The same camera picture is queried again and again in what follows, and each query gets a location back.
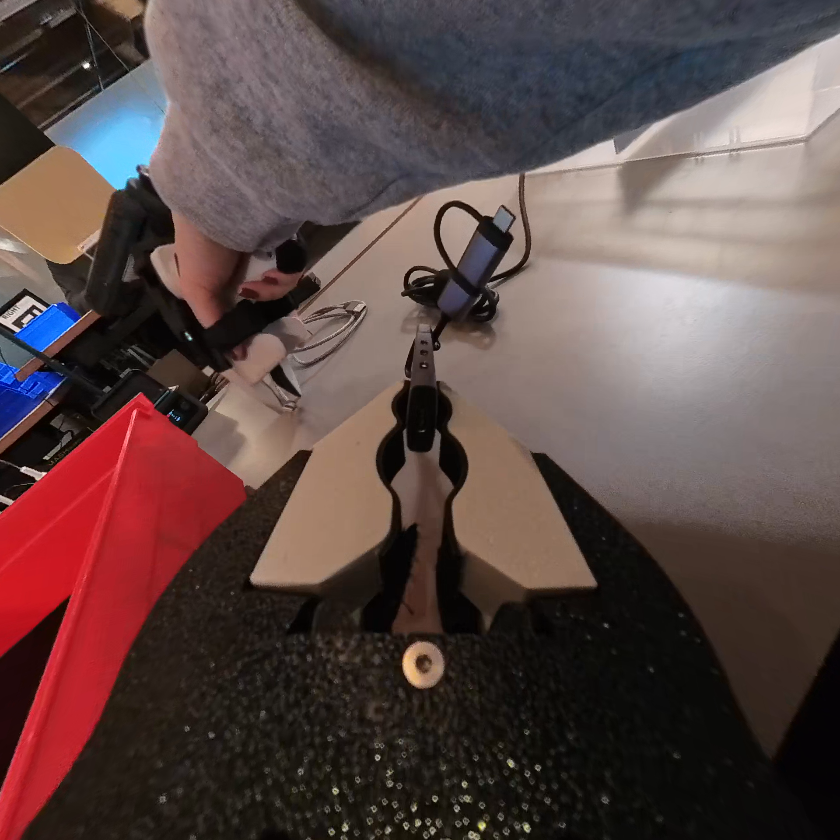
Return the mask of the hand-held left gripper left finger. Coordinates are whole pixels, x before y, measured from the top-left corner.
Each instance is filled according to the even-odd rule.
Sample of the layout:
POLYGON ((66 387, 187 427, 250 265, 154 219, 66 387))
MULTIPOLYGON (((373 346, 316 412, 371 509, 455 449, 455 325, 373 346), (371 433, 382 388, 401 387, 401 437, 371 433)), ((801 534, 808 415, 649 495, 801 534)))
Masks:
POLYGON ((312 447, 249 576, 312 599, 312 628, 356 618, 388 634, 403 606, 418 542, 392 485, 406 464, 407 394, 386 388, 312 447))

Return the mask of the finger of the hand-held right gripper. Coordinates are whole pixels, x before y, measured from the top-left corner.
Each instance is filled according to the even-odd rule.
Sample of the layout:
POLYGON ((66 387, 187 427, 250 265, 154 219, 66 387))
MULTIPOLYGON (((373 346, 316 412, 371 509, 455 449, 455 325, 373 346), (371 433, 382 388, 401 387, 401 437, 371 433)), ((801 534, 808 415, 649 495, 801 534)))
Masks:
POLYGON ((256 384, 309 339, 308 327, 297 315, 280 318, 238 346, 233 372, 244 383, 256 384))
POLYGON ((266 375, 266 388, 272 394, 281 411, 294 412, 301 399, 300 385, 294 371, 286 365, 275 365, 266 375))

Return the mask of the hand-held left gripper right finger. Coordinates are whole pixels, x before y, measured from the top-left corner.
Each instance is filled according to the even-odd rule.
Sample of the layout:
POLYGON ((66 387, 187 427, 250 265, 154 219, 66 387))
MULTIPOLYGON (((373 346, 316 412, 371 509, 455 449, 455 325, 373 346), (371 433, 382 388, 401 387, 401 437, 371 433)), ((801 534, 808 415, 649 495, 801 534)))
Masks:
POLYGON ((594 592, 532 453, 450 386, 437 388, 437 464, 451 486, 435 571, 444 632, 482 634, 504 607, 594 592))

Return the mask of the red plastic bin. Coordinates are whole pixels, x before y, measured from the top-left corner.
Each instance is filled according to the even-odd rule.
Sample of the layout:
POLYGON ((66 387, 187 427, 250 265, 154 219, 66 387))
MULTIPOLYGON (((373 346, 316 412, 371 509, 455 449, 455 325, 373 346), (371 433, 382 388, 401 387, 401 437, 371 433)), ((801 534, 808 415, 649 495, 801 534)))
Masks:
POLYGON ((68 602, 2 786, 21 838, 91 737, 146 617, 246 499, 138 395, 2 513, 2 655, 68 602))

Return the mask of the grey usb-c adapter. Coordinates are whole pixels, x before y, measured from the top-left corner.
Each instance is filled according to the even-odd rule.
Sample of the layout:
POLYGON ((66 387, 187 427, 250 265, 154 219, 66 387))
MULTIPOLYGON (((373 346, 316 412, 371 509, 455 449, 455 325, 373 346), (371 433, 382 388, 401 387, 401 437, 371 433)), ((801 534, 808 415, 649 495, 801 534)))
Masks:
POLYGON ((446 281, 437 297, 437 309, 447 322, 467 320, 473 308, 489 292, 489 284, 512 242, 515 214, 500 205, 495 216, 481 215, 460 201, 443 205, 434 220, 434 242, 445 264, 446 281), (442 223, 447 211, 457 209, 476 221, 463 255, 454 262, 443 242, 442 223))

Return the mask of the person's right forearm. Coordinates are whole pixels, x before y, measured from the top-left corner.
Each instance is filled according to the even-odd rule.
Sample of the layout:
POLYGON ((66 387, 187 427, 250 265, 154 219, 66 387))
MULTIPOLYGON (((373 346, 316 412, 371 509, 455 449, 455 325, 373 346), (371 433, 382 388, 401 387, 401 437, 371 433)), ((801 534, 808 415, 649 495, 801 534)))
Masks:
POLYGON ((150 177, 239 252, 530 172, 838 33, 831 1, 163 1, 150 177))

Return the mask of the person's right hand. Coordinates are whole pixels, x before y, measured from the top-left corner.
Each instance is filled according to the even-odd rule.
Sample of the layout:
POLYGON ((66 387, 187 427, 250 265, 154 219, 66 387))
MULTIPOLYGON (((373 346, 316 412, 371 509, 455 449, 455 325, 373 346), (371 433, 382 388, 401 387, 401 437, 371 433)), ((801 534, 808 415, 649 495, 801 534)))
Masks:
POLYGON ((205 329, 212 328, 239 299, 283 298, 303 276, 302 271, 289 274, 268 269, 257 279, 244 280, 248 255, 220 245, 177 212, 172 212, 172 221, 182 297, 205 329))

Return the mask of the tan board on acrylic stand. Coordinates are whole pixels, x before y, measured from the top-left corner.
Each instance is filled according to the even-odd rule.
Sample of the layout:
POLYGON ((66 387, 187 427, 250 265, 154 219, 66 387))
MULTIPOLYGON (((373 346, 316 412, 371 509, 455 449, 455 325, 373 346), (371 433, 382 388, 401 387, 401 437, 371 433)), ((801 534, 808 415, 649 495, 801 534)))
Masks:
POLYGON ((98 242, 114 187, 78 152, 57 145, 1 187, 6 235, 58 265, 98 242))

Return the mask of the blue plastic bin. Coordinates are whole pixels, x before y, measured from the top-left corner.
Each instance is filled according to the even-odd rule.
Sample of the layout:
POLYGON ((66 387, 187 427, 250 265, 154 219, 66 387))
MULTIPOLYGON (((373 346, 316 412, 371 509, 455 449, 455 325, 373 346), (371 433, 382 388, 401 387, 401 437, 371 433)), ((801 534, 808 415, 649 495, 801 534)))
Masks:
POLYGON ((67 333, 81 315, 65 302, 54 303, 38 316, 30 319, 21 330, 16 332, 18 340, 28 347, 45 352, 48 347, 67 333))
POLYGON ((65 378, 53 371, 36 371, 27 379, 16 378, 17 369, 1 363, 1 436, 31 414, 65 378))

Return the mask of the framed printed tag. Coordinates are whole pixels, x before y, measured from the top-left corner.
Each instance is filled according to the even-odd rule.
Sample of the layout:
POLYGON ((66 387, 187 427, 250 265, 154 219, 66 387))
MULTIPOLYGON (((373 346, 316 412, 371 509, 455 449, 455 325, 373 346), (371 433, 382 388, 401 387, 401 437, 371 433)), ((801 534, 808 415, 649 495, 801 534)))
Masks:
POLYGON ((1 325, 12 333, 18 333, 43 314, 49 306, 50 303, 24 288, 2 301, 1 325))

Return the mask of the black light stand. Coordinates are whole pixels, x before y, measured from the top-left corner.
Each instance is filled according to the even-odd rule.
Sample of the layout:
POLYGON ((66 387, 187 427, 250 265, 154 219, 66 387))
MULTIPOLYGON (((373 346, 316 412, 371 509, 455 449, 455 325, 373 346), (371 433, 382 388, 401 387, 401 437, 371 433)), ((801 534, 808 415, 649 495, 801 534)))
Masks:
POLYGON ((25 341, 22 341, 11 329, 5 327, 4 325, 1 326, 1 335, 5 340, 14 344, 21 350, 29 353, 38 361, 40 361, 43 365, 50 368, 52 371, 60 374, 64 377, 66 381, 71 382, 73 385, 84 389, 85 391, 89 392, 90 394, 93 394, 97 398, 101 398, 107 395, 107 391, 98 387, 96 383, 89 381, 81 373, 72 370, 63 363, 60 363, 58 360, 49 357, 46 353, 39 351, 35 347, 26 343, 25 341))

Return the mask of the clear plastic bin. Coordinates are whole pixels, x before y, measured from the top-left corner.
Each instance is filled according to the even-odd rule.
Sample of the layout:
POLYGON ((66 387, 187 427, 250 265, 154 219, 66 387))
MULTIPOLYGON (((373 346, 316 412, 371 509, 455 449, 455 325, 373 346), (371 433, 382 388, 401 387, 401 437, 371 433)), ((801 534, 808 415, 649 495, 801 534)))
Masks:
POLYGON ((614 139, 619 161, 713 154, 807 140, 839 110, 839 37, 692 108, 614 139))

